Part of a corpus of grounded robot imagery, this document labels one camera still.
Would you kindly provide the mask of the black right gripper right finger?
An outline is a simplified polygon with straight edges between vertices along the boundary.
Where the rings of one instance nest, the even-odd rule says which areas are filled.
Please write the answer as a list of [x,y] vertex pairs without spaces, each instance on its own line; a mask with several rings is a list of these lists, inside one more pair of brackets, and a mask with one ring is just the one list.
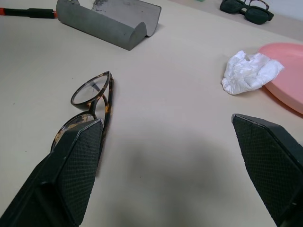
[[278,227],[303,225],[303,147],[282,126],[233,114],[248,175]]

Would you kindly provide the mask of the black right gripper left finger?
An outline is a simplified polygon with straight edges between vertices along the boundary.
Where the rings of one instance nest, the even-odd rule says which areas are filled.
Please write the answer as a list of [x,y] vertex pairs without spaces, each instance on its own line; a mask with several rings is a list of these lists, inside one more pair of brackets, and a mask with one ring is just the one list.
[[103,122],[67,130],[0,218],[2,227],[78,227],[94,185]]

